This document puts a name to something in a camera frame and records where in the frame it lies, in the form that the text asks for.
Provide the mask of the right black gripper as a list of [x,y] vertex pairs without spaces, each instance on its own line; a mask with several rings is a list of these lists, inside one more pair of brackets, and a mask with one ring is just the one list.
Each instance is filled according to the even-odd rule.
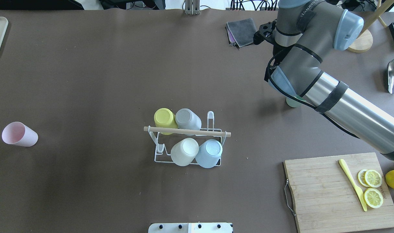
[[256,31],[253,35],[253,44],[259,45],[263,41],[267,41],[273,46],[277,46],[278,44],[276,43],[275,40],[276,24],[277,24],[277,19],[273,20],[272,22],[268,22],[266,24],[260,25],[258,31]]

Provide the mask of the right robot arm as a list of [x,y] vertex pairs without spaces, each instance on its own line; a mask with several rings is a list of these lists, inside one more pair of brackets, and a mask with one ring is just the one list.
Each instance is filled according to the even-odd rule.
[[324,0],[280,0],[278,8],[274,28],[254,34],[254,44],[274,45],[277,64],[268,64],[265,81],[394,162],[394,117],[320,69],[328,53],[357,39],[364,19]]

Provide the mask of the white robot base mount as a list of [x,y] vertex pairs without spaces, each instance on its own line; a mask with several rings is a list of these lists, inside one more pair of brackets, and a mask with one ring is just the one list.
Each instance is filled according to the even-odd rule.
[[154,223],[148,233],[233,233],[232,223],[196,222],[196,223]]

